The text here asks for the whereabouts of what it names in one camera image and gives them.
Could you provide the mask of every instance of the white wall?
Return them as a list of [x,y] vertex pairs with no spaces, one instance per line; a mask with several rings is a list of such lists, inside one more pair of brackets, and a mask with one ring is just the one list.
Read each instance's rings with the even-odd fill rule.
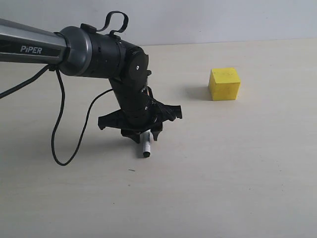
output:
[[141,45],[317,37],[317,0],[0,0],[0,6],[1,18],[50,31],[81,22],[100,28],[109,11],[121,10],[130,17],[124,39]]

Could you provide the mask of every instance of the white table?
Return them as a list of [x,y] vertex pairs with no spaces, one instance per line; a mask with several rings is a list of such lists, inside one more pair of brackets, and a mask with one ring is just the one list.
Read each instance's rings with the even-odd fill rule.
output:
[[[317,39],[144,47],[154,95],[183,109],[150,158],[92,110],[74,161],[53,161],[60,104],[55,73],[0,101],[2,238],[317,237]],[[0,63],[0,91],[41,65]],[[236,101],[213,102],[210,69],[235,67]],[[75,149],[106,79],[63,77],[57,154]]]

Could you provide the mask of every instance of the robotic arm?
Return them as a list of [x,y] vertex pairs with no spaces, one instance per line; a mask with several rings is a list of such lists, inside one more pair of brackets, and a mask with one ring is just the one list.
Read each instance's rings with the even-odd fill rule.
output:
[[[99,34],[107,29],[114,13],[124,16],[122,27]],[[121,109],[99,117],[99,128],[119,128],[122,136],[137,143],[140,134],[150,129],[157,140],[164,121],[182,118],[181,107],[153,98],[147,82],[149,56],[115,35],[127,25],[128,16],[120,11],[110,12],[100,30],[81,24],[57,33],[0,19],[0,61],[44,63],[69,76],[108,78]]]

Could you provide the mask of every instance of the yellow cube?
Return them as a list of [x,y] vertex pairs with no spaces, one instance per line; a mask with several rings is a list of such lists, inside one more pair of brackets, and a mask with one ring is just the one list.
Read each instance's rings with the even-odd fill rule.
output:
[[213,68],[209,79],[212,100],[236,100],[240,82],[235,68]]

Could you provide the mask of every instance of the white marker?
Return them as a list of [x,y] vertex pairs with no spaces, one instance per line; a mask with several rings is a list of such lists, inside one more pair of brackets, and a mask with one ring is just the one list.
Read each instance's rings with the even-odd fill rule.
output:
[[151,154],[151,130],[144,131],[142,133],[143,136],[143,156],[147,158]]

